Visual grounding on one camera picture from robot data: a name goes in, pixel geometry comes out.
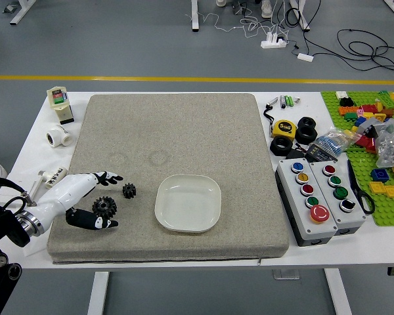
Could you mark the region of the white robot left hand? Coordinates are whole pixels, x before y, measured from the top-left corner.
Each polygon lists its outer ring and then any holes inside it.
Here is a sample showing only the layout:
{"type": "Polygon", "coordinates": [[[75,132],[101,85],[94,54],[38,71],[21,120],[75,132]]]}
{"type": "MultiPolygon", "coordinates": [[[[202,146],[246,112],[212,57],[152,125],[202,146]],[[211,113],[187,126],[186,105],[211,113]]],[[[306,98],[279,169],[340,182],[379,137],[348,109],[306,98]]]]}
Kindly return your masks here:
{"type": "Polygon", "coordinates": [[[123,177],[108,171],[66,175],[45,192],[29,212],[39,220],[46,232],[56,216],[63,215],[99,184],[117,184],[123,177]]]}

